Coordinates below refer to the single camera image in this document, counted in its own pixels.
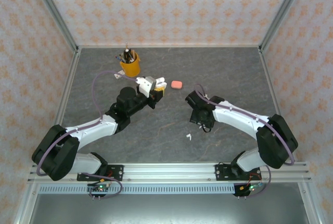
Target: small white piece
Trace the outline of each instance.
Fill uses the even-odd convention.
[[[139,91],[149,98],[150,91],[155,88],[156,80],[152,77],[137,77],[136,83],[139,84]]]
[[[118,73],[119,73],[119,74],[125,74],[125,72],[124,72],[123,70],[120,70]],[[117,80],[118,80],[119,78],[121,78],[121,76],[118,75],[118,74],[114,74],[114,76],[116,77]]]

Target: yellow object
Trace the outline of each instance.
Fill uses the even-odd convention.
[[[130,64],[126,64],[121,61],[120,66],[123,68],[125,74],[128,77],[135,77],[140,73],[140,58],[139,55],[134,51],[131,51],[131,54],[134,57],[135,61]]]
[[[164,96],[164,88],[156,88],[156,89],[154,89],[155,91],[163,91],[163,96]]]

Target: marker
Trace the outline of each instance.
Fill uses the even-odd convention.
[[[119,61],[122,61],[124,63],[124,61],[120,57],[115,56],[115,58],[118,59]]]

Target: yellow pen holder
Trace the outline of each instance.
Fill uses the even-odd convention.
[[[125,74],[128,77],[135,77],[140,73],[140,58],[136,52],[134,52],[134,55],[134,62],[130,64],[123,63],[122,61],[120,62],[120,66],[123,68]]]

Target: pink eraser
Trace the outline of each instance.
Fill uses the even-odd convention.
[[[172,81],[171,82],[171,88],[173,88],[173,89],[181,89],[182,86],[183,86],[182,82],[179,82],[179,81]]]

